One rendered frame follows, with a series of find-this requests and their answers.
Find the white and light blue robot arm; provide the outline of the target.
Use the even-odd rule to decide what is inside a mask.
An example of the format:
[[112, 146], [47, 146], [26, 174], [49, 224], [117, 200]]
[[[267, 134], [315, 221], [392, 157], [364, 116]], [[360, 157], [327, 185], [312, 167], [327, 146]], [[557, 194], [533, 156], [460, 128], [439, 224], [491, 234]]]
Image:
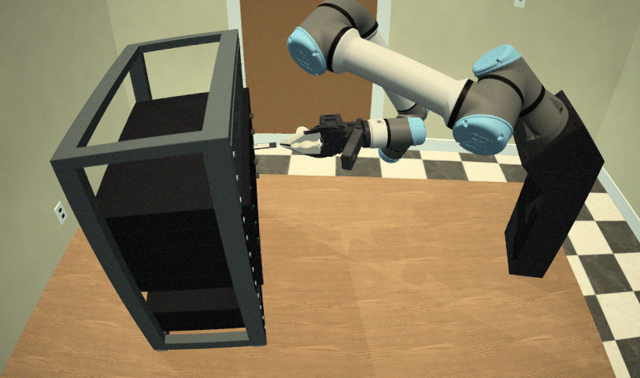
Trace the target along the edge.
[[390, 50], [378, 28], [359, 2], [324, 0], [294, 29], [287, 49], [314, 76], [350, 72], [384, 89], [397, 117], [368, 120], [369, 148], [378, 148], [383, 161], [395, 163], [410, 146], [424, 144], [429, 110], [442, 116], [462, 148], [483, 156], [502, 152], [513, 129], [523, 146], [537, 148], [567, 124], [564, 103], [513, 46], [498, 46], [474, 64], [477, 83], [457, 81]]

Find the dark grey server rack frame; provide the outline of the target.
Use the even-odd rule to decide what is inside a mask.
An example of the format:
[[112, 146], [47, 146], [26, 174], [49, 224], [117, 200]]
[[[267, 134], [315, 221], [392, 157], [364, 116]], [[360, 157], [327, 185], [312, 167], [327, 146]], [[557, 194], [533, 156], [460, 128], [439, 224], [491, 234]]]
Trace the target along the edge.
[[[156, 351], [267, 345], [255, 129], [238, 38], [232, 29], [127, 45], [50, 159], [105, 274]], [[152, 99], [143, 53], [217, 42], [209, 92]], [[118, 142], [87, 146], [128, 72], [136, 103]], [[98, 165], [108, 166], [95, 196], [84, 168]], [[169, 335], [227, 328], [246, 331]]]

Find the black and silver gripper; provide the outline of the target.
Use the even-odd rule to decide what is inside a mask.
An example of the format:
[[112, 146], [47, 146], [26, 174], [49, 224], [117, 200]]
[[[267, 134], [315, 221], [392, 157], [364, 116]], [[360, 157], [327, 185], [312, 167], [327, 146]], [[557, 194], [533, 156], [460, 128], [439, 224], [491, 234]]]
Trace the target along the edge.
[[[368, 121], [357, 118], [357, 121], [343, 123], [340, 114], [320, 115], [320, 125], [310, 130], [299, 127], [295, 135], [282, 140], [279, 144], [288, 150], [313, 158], [333, 157], [343, 152], [354, 128], [363, 130], [362, 147], [369, 148], [371, 131]], [[322, 142], [321, 146], [320, 142]]]

